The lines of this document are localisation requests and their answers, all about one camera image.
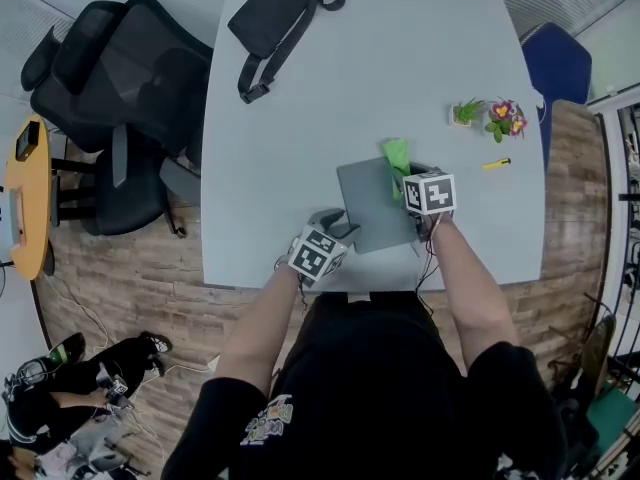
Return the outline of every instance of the potted plant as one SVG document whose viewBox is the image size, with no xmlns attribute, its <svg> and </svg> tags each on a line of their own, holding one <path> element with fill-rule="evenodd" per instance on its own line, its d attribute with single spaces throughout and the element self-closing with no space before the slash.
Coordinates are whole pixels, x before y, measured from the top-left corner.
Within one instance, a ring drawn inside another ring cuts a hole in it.
<svg viewBox="0 0 640 480">
<path fill-rule="evenodd" d="M 451 106 L 451 123 L 458 126 L 471 126 L 473 121 L 478 121 L 482 114 L 482 107 L 484 101 L 475 101 L 475 98 L 471 99 L 467 103 L 460 102 L 459 105 Z"/>
<path fill-rule="evenodd" d="M 524 138 L 524 129 L 527 127 L 527 120 L 524 113 L 513 100 L 497 101 L 489 109 L 489 123 L 484 129 L 493 133 L 496 142 L 502 142 L 505 135 L 511 137 Z"/>
</svg>

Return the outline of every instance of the yellow marker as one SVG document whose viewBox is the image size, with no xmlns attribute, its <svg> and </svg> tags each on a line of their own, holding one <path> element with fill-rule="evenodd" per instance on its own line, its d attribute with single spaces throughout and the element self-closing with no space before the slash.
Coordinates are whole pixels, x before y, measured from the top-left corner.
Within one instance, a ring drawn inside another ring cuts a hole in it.
<svg viewBox="0 0 640 480">
<path fill-rule="evenodd" d="M 509 165 L 511 163 L 511 158 L 503 158 L 502 160 L 498 160 L 497 162 L 491 162 L 490 164 L 484 164 L 482 166 L 483 169 L 495 169 L 496 167 L 504 167 L 505 165 Z"/>
</svg>

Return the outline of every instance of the green cloth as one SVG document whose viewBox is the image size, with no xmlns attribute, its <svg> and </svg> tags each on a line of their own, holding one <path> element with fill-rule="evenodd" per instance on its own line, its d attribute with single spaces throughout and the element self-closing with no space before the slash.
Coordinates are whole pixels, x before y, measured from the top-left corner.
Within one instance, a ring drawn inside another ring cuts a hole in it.
<svg viewBox="0 0 640 480">
<path fill-rule="evenodd" d="M 610 384 L 591 402 L 587 418 L 598 431 L 600 456 L 616 442 L 637 410 L 638 405 L 631 398 Z"/>
<path fill-rule="evenodd" d="M 404 176 L 411 174 L 411 168 L 409 167 L 409 144 L 407 143 L 407 139 L 391 139 L 383 142 L 382 151 L 387 157 L 387 160 L 389 160 L 392 168 L 395 167 L 402 172 Z M 398 190 L 393 178 L 391 178 L 391 186 L 394 201 L 401 201 L 402 194 Z"/>
</svg>

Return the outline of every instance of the blue chair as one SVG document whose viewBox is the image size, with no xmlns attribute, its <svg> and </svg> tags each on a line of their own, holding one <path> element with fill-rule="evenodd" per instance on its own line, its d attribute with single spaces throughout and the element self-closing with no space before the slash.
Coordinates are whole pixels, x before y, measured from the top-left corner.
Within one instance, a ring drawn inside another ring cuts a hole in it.
<svg viewBox="0 0 640 480">
<path fill-rule="evenodd" d="M 584 104 L 591 82 L 591 55 L 555 23 L 543 23 L 520 38 L 533 87 L 544 97 L 538 109 L 544 169 L 549 165 L 551 112 L 556 100 Z"/>
</svg>

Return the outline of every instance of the hand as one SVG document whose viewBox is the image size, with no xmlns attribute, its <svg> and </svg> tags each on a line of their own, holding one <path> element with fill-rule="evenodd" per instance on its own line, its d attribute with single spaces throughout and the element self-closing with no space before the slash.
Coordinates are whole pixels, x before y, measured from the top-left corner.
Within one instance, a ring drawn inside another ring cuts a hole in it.
<svg viewBox="0 0 640 480">
<path fill-rule="evenodd" d="M 93 393 L 87 395 L 88 404 L 90 407 L 96 407 L 98 409 L 106 409 L 109 404 L 107 399 L 106 389 L 96 389 Z"/>
</svg>

